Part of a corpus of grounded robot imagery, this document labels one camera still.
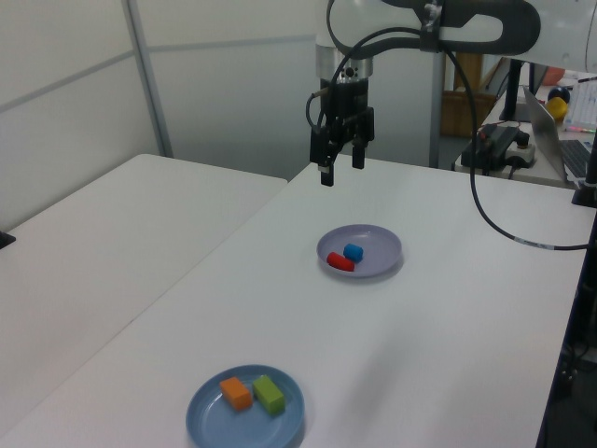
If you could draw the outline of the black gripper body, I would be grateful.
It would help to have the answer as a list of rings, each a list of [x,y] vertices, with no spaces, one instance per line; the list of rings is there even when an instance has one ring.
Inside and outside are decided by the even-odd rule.
[[[330,141],[371,140],[368,79],[336,83],[323,97],[324,129]]]

